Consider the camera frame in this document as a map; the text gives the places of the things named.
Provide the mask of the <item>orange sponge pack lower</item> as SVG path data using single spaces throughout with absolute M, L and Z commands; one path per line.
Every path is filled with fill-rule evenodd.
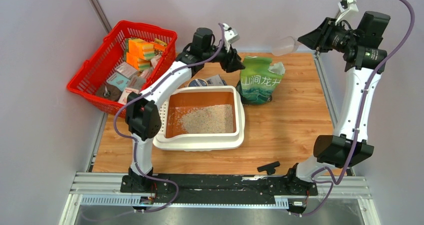
M 129 52 L 125 53 L 125 62 L 140 72 L 147 70 L 151 67 L 151 62 L 149 60 L 142 59 Z

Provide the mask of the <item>green cat litter bag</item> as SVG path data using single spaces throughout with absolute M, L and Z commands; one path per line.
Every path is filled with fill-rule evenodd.
M 262 56 L 246 56 L 242 63 L 245 69 L 240 71 L 236 85 L 242 104 L 264 105 L 271 102 L 274 90 L 285 75 L 284 64 Z

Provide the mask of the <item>white orange litter box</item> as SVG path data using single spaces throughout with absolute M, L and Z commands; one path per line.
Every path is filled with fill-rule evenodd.
M 245 111 L 230 85 L 177 89 L 159 114 L 162 127 L 153 144 L 161 150 L 228 150 L 244 141 Z

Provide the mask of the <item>orange sponge pack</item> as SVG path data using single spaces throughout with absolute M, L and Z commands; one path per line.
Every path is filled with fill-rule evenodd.
M 125 62 L 140 72 L 147 70 L 151 67 L 151 62 L 149 60 L 142 59 L 129 52 L 125 53 Z
M 130 54 L 143 60 L 151 60 L 156 55 L 154 45 L 140 38 L 128 39 L 126 47 Z

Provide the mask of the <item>clear plastic scoop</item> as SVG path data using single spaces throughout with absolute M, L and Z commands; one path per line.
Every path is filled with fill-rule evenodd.
M 300 43 L 293 36 L 277 39 L 271 46 L 271 53 L 274 56 L 282 56 L 294 53 L 298 50 Z

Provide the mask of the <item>red plastic shopping basket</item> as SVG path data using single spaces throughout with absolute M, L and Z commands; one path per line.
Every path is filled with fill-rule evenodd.
M 124 61 L 125 39 L 129 38 L 140 38 L 149 42 L 159 39 L 167 43 L 162 58 L 143 85 L 143 89 L 164 75 L 176 59 L 178 35 L 175 31 L 147 23 L 121 20 L 103 38 L 101 46 L 68 82 L 67 90 L 83 97 L 102 112 L 115 115 L 123 105 L 96 96 L 96 92 L 106 84 L 115 68 Z

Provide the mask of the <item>brown round scrubber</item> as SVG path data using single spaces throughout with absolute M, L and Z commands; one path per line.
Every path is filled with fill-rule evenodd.
M 95 95 L 102 99 L 117 102 L 122 95 L 122 91 L 118 87 L 106 83 L 99 87 Z

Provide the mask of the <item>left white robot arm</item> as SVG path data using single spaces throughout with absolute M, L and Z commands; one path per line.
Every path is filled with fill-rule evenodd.
M 205 63 L 219 63 L 222 70 L 232 73 L 245 67 L 232 44 L 239 40 L 238 32 L 226 23 L 220 25 L 221 40 L 215 45 L 213 31 L 198 28 L 192 41 L 176 57 L 170 68 L 152 85 L 140 93 L 131 92 L 124 106 L 125 123 L 133 144 L 132 162 L 127 178 L 140 192 L 148 192 L 155 180 L 152 177 L 153 138 L 162 123 L 159 109 L 176 89 L 198 73 Z

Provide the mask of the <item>white pink sponge box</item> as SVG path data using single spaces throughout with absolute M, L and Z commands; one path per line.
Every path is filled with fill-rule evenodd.
M 127 104 L 127 102 L 128 102 L 128 96 L 129 96 L 129 94 L 131 94 L 131 93 L 136 93 L 136 94 L 138 94 L 140 91 L 138 90 L 138 89 L 134 89 L 134 88 L 131 88 L 131 87 L 126 87 L 124 90 L 123 90 L 123 92 L 122 92 L 122 94 L 121 94 L 121 96 L 120 96 L 120 98 L 118 99 L 118 103 L 119 104 L 122 104 L 122 105 L 126 105 Z

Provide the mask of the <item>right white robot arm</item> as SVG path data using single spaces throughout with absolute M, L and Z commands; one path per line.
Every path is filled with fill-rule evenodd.
M 296 163 L 286 174 L 286 190 L 299 194 L 316 178 L 334 168 L 346 169 L 370 158 L 374 146 L 368 144 L 368 118 L 375 88 L 385 69 L 388 53 L 379 49 L 391 17 L 366 11 L 356 29 L 346 20 L 327 17 L 313 31 L 297 40 L 320 53 L 336 50 L 346 62 L 346 89 L 339 121 L 331 135 L 319 135 L 313 154 Z

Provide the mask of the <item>black mounting base plate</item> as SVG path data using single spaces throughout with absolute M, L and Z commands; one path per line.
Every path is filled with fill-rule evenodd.
M 316 196 L 316 186 L 309 189 L 286 186 L 285 176 L 242 176 L 225 174 L 159 173 L 156 181 L 124 175 L 122 193 L 147 193 L 156 203 L 174 204 L 271 205 L 276 196 Z

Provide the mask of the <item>black T-shaped tool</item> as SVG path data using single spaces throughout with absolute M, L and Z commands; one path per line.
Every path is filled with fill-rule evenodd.
M 256 169 L 259 173 L 266 172 L 267 175 L 274 175 L 276 173 L 276 168 L 279 167 L 280 165 L 281 164 L 279 161 L 275 161 L 272 163 L 259 166 Z

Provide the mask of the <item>orange sponge pack upper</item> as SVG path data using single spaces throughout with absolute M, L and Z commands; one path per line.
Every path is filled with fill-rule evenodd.
M 151 60 L 156 55 L 154 45 L 140 38 L 128 39 L 126 47 L 130 54 L 143 60 Z

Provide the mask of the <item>teal card package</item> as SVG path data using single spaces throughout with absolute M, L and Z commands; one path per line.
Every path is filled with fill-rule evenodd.
M 125 77 L 124 75 L 118 73 L 118 72 L 114 72 L 107 80 L 106 82 L 109 85 L 115 86 L 117 87 L 121 92 L 123 92 L 125 90 L 125 88 L 128 86 L 129 84 L 129 79 L 127 77 Z

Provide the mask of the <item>aluminium frame rail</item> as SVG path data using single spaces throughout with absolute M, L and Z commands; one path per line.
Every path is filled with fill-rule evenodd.
M 158 174 L 158 181 L 142 188 L 124 173 L 78 172 L 73 180 L 60 224 L 73 225 L 81 206 L 124 206 L 210 209 L 298 209 L 333 216 L 331 202 L 345 208 L 353 201 L 353 212 L 366 225 L 378 225 L 378 217 L 367 181 L 346 176 L 330 186 L 328 176 L 318 177 L 308 188 L 290 191 L 281 175 Z

